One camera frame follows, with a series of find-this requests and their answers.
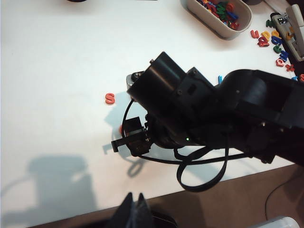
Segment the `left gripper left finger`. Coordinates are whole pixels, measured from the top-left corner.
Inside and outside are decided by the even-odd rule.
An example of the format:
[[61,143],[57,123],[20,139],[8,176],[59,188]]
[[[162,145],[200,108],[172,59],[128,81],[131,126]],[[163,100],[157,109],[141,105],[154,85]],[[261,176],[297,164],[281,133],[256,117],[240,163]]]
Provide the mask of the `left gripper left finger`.
[[129,192],[111,218],[112,228],[136,228],[137,208],[133,194]]

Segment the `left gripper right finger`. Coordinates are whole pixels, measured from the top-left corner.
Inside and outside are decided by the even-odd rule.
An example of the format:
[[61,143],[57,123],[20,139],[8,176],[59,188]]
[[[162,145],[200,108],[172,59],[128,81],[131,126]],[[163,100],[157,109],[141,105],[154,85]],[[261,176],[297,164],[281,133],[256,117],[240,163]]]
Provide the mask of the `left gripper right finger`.
[[154,221],[150,208],[142,193],[139,194],[136,204],[136,227],[137,228],[153,228]]

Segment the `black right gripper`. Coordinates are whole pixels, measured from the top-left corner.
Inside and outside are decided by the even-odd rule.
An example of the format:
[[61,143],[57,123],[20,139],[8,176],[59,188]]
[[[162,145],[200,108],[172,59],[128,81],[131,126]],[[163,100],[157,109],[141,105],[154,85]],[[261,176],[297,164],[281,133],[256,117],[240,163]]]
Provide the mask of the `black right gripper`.
[[132,156],[138,157],[149,152],[152,141],[146,133],[136,133],[111,141],[114,152],[119,152],[118,147],[126,145]]

